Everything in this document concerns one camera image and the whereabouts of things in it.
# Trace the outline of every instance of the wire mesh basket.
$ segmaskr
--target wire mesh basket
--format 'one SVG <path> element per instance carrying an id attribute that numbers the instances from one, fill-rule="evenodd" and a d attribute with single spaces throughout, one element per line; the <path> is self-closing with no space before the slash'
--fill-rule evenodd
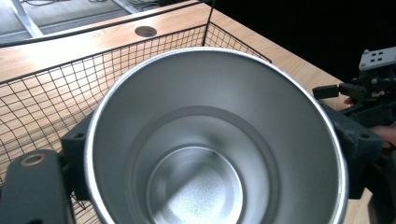
<path id="1" fill-rule="evenodd" d="M 236 49 L 271 62 L 209 20 L 1 82 L 0 185 L 8 165 L 20 155 L 41 148 L 61 151 L 61 137 L 95 109 L 127 70 L 171 49 L 200 46 Z M 78 223 L 99 222 L 90 202 L 73 195 L 72 202 Z"/>

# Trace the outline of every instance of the wooden table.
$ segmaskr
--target wooden table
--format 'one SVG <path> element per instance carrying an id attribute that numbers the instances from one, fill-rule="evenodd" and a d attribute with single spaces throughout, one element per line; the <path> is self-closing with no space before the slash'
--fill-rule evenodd
<path id="1" fill-rule="evenodd" d="M 171 7 L 184 6 L 192 2 L 193 1 L 189 1 L 169 7 L 161 7 L 111 21 L 80 27 L 72 31 L 143 17 L 154 12 L 166 10 Z M 67 63 L 78 58 L 93 55 L 97 52 L 128 45 L 133 41 L 143 41 L 146 38 L 134 32 L 135 28 L 139 26 L 154 27 L 158 32 L 157 35 L 165 35 L 196 25 L 205 24 L 207 22 L 209 9 L 210 7 L 207 5 L 199 4 L 146 18 L 141 21 L 128 22 L 80 35 L 2 48 L 0 49 L 0 82 L 25 74 L 31 74 L 35 71 L 45 70 L 61 63 Z M 213 11 L 211 21 L 243 40 L 255 50 L 269 57 L 275 66 L 288 73 L 310 92 L 312 88 L 316 86 L 339 84 L 341 82 L 311 63 L 283 49 L 273 41 L 256 34 L 247 27 L 216 10 Z M 339 97 L 326 100 L 325 103 L 335 109 L 341 109 L 345 107 L 343 101 L 344 98 Z M 369 198 L 370 192 L 366 191 L 362 200 L 349 200 L 345 223 L 369 223 L 367 215 L 367 201 Z"/>

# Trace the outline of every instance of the stainless steel cup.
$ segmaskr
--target stainless steel cup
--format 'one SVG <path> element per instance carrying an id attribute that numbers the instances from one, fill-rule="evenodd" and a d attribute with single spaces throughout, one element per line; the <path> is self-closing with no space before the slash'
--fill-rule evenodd
<path id="1" fill-rule="evenodd" d="M 85 170 L 108 223 L 340 223 L 347 203 L 320 106 L 229 49 L 172 50 L 124 74 L 94 112 Z"/>

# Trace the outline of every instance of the black background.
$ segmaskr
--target black background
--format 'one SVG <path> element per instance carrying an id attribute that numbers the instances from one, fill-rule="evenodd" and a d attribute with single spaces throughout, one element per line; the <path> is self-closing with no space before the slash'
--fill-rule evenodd
<path id="1" fill-rule="evenodd" d="M 344 82 L 365 49 L 396 47 L 396 0 L 235 1 L 215 8 Z"/>

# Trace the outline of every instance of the circular hole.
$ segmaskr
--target circular hole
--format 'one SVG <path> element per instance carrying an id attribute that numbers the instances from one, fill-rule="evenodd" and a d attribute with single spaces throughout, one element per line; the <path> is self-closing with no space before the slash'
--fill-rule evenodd
<path id="1" fill-rule="evenodd" d="M 152 37 L 157 34 L 157 30 L 150 26 L 139 26 L 134 32 L 142 37 Z"/>
<path id="2" fill-rule="evenodd" d="M 31 166 L 36 165 L 46 159 L 46 154 L 37 153 L 34 155 L 30 155 L 21 161 L 22 166 Z"/>
<path id="3" fill-rule="evenodd" d="M 74 138 L 82 138 L 84 136 L 85 136 L 84 133 L 76 133 L 75 135 L 73 135 Z"/>
<path id="4" fill-rule="evenodd" d="M 369 138 L 370 136 L 367 133 L 361 133 L 362 138 Z"/>

